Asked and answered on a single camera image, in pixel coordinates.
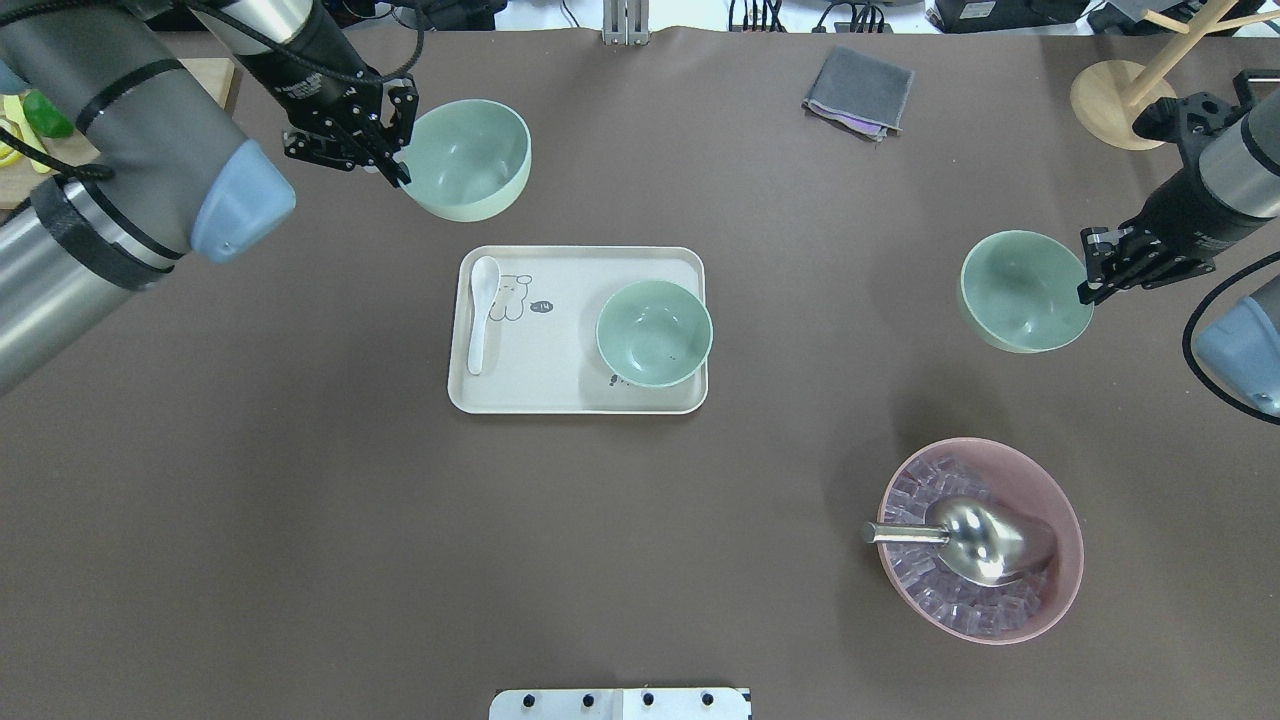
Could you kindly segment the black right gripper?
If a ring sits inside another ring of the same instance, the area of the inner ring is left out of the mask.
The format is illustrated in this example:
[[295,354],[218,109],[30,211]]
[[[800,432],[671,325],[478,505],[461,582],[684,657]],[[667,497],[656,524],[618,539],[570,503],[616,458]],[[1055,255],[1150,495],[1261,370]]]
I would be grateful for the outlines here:
[[1211,272],[1213,258],[1245,237],[1245,215],[1216,199],[1197,167],[1210,142],[1224,138],[1240,115],[1228,101],[1199,92],[1160,97],[1135,117],[1134,135],[1175,143],[1183,167],[1117,231],[1080,231],[1080,304],[1096,306],[1119,290],[1152,290]]

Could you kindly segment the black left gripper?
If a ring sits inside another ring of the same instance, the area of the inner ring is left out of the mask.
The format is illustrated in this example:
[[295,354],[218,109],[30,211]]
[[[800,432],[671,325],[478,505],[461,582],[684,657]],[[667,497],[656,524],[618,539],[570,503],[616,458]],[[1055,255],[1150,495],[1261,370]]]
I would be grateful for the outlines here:
[[288,158],[338,170],[383,173],[393,187],[412,181],[402,151],[411,141],[419,91],[411,78],[379,88],[333,78],[301,78],[283,87],[291,126],[283,131]]

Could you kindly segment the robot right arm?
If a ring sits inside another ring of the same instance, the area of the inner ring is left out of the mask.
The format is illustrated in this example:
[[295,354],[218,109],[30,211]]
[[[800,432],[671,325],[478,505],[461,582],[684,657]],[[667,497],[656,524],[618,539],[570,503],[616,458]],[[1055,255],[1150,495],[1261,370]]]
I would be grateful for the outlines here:
[[[1231,82],[1235,102],[1206,92],[1158,97],[1130,120],[1135,136],[1175,145],[1181,168],[1132,219],[1080,232],[1082,304],[1207,275],[1220,254],[1277,219],[1277,72],[1249,68]],[[1180,342],[1185,364],[1212,395],[1268,424],[1277,423],[1277,282],[1206,328],[1201,319],[1236,282],[1276,261],[1270,254],[1216,284],[1192,310]]]

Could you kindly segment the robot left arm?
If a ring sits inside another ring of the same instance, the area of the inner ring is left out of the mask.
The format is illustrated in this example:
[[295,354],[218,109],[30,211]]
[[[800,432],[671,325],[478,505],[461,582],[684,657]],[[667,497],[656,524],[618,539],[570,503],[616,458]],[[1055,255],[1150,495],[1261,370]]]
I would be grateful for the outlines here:
[[[289,182],[148,28],[165,1],[5,1],[3,88],[33,88],[97,151],[51,168],[3,223],[3,389],[17,387],[188,252],[239,256],[296,205]],[[393,186],[411,64],[372,69],[320,1],[191,1],[284,108],[291,151]]]

